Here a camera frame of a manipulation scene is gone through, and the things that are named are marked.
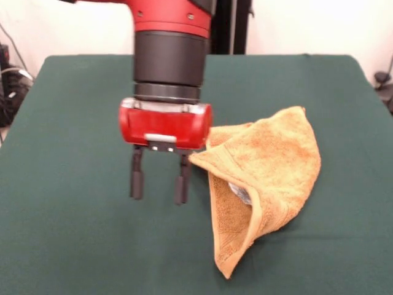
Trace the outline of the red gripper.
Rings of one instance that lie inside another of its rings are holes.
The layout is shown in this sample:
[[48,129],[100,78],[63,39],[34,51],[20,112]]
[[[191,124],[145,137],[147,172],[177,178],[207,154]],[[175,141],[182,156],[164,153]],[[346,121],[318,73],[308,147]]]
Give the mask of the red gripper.
[[[212,125],[209,104],[178,104],[141,101],[125,98],[119,107],[119,127],[123,139],[134,144],[131,160],[130,197],[141,200],[144,175],[142,172],[143,146],[164,143],[170,151],[201,149]],[[181,155],[180,175],[176,180],[176,205],[188,200],[191,163],[188,154]]]

